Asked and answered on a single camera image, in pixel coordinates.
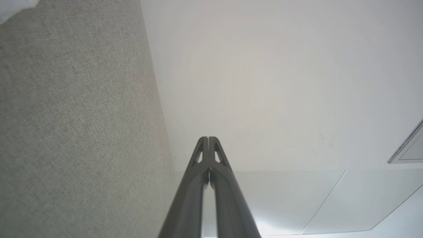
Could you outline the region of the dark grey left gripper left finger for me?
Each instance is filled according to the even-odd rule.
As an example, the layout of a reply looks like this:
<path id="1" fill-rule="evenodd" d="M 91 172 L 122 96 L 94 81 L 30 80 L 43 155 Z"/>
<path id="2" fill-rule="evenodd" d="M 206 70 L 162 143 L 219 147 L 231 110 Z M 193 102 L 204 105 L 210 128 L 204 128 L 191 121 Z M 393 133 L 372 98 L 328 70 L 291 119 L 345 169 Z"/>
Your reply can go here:
<path id="1" fill-rule="evenodd" d="M 172 201 L 159 238 L 200 238 L 203 191 L 209 182 L 209 139 L 200 137 Z"/>

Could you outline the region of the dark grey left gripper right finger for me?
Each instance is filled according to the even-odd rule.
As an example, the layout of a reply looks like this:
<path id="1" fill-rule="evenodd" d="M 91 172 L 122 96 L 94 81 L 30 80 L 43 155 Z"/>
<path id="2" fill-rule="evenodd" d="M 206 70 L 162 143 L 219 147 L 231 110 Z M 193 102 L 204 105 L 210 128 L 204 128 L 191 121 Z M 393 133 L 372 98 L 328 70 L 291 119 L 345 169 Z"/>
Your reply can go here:
<path id="1" fill-rule="evenodd" d="M 260 238 L 255 220 L 217 137 L 210 137 L 210 176 L 215 191 L 217 236 Z"/>

